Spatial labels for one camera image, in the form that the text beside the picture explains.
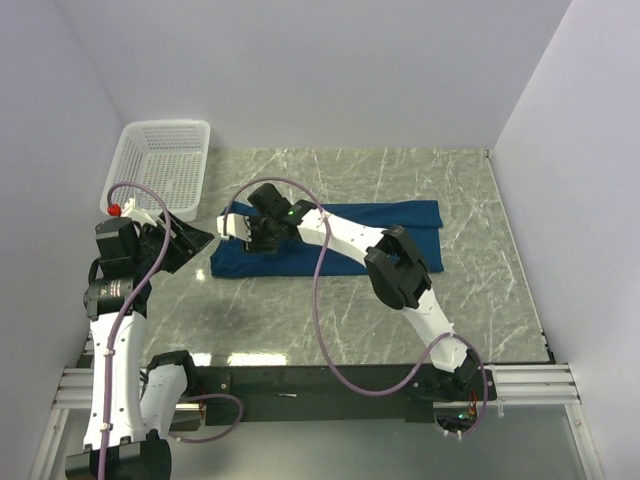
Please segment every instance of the marble table surface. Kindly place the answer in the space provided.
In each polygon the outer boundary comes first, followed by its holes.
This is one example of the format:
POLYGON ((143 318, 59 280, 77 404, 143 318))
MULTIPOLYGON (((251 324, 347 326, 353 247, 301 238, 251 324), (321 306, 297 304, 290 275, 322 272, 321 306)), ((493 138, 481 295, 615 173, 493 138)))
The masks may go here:
MULTIPOLYGON (((327 203, 438 200, 445 272, 432 280, 456 331, 485 361, 548 360, 483 150, 212 150, 193 225, 215 232, 231 195, 270 175, 297 180, 327 203)), ((289 186, 280 191, 304 198, 289 186)), ((324 364, 311 320, 311 279, 213 278, 209 257, 217 243, 176 274, 152 280, 143 362, 188 349, 201 365, 324 364)), ((376 298, 368 277, 326 277, 321 290, 322 328, 336 363, 410 363, 424 349, 402 314, 376 298)))

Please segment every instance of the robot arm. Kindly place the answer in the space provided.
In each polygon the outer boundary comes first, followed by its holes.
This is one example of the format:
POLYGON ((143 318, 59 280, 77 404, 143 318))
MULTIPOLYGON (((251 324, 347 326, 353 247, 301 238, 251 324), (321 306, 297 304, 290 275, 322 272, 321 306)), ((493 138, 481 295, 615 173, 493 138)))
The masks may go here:
MULTIPOLYGON (((140 359, 150 285, 142 289, 126 312, 113 350, 106 350, 118 313, 158 258, 167 228, 163 215, 151 217, 136 208, 134 200, 116 215, 96 226, 100 256, 90 270, 84 296, 96 352, 91 416, 83 442, 86 453, 68 457, 67 477, 95 476, 103 432, 108 429, 106 478, 135 472, 132 478, 136 480, 168 479, 170 468, 166 463, 170 464, 170 451, 164 439, 180 397, 196 386, 196 368, 187 351, 155 356, 147 367, 148 385, 140 399, 140 359), (96 278, 98 267, 101 278, 96 278), (107 356, 112 358, 110 378, 107 356), (103 424, 105 380, 111 387, 109 425, 103 424)), ((174 273, 211 242, 213 235, 190 227, 173 215, 170 224, 171 240, 160 269, 174 273)))
MULTIPOLYGON (((326 218, 331 226, 328 248, 365 266, 378 298, 390 308, 401 310, 425 345, 443 333, 453 333, 452 324, 436 300, 424 257, 404 228, 359 225, 321 212, 305 200, 291 205, 272 184, 258 188, 249 196, 249 202, 259 215, 229 214, 223 239, 239 238, 247 253, 275 252, 284 238, 323 245, 326 218)), ((223 222, 224 217, 218 217, 221 233, 223 222)), ((463 384, 477 369, 465 345, 457 339, 439 343, 431 353, 431 361, 437 369, 456 374, 463 384)))

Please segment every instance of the laundry basket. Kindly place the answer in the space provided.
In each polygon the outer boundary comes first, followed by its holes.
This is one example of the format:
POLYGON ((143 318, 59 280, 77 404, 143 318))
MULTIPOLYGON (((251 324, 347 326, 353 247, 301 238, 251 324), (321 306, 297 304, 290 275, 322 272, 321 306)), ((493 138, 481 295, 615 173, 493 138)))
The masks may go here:
MULTIPOLYGON (((107 211, 109 188, 129 180, 160 195, 180 220, 194 220, 202 193, 210 133, 209 124, 199 120, 155 120, 127 125, 102 192, 102 211, 107 211)), ((160 206, 153 198, 132 187, 116 190, 113 201, 124 206, 133 196, 150 214, 160 214, 160 206)))

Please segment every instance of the blue towel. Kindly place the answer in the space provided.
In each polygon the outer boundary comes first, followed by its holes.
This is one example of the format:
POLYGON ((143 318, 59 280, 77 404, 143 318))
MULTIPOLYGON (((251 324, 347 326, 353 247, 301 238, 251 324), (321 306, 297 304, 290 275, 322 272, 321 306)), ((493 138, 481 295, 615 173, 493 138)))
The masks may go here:
MULTIPOLYGON (((369 227, 388 228, 402 225, 408 231, 427 261, 430 272, 442 272, 440 237, 438 228, 442 219, 436 200, 412 200, 399 203, 327 204, 327 211, 352 222, 369 227)), ((256 211, 234 202, 231 212, 256 215, 256 211)), ((242 251, 242 242, 233 239, 221 242, 211 256, 211 274, 214 277, 309 277, 313 275, 320 247, 295 240, 283 240, 276 254, 248 254, 242 251)), ((328 251, 321 275, 366 275, 367 270, 358 262, 339 253, 328 251)))

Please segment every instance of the white wall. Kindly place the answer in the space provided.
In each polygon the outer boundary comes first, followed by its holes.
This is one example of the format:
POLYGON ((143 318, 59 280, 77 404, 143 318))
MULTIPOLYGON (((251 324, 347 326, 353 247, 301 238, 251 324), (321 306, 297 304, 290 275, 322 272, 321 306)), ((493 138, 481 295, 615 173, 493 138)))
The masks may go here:
POLYGON ((493 147, 570 2, 56 1, 125 122, 236 147, 493 147))
POLYGON ((608 478, 638 477, 640 4, 574 0, 493 164, 551 346, 608 478))
POLYGON ((55 4, 0 3, 0 465, 25 479, 86 338, 98 202, 121 123, 55 4))

